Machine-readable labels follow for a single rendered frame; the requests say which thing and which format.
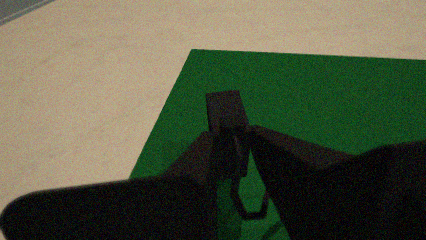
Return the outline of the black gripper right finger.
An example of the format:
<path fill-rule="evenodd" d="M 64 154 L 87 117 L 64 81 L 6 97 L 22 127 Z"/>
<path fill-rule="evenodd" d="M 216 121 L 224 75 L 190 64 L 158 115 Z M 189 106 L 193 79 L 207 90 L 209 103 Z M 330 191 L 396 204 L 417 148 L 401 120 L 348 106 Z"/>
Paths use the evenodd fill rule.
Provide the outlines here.
<path fill-rule="evenodd" d="M 426 187 L 426 140 L 353 155 L 250 127 L 256 168 L 291 240 L 389 240 L 402 195 Z"/>

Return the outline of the green circuit board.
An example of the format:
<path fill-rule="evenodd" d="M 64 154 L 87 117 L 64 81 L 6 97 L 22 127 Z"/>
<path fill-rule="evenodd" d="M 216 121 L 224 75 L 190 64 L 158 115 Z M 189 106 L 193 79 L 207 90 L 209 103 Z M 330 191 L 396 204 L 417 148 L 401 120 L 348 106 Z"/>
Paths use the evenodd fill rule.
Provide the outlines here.
<path fill-rule="evenodd" d="M 239 90 L 251 125 L 359 155 L 426 140 L 426 60 L 191 49 L 128 179 L 161 175 L 209 131 L 206 93 Z M 291 240 L 271 198 L 243 221 L 217 181 L 217 240 Z"/>

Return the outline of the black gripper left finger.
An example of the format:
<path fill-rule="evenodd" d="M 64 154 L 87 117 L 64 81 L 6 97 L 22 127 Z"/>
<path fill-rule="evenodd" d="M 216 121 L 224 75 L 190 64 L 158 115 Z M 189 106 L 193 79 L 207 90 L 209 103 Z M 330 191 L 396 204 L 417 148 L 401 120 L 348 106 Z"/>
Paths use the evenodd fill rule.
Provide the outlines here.
<path fill-rule="evenodd" d="M 203 131 L 161 175 L 39 190 L 0 215 L 5 240 L 217 240 L 217 170 Z"/>

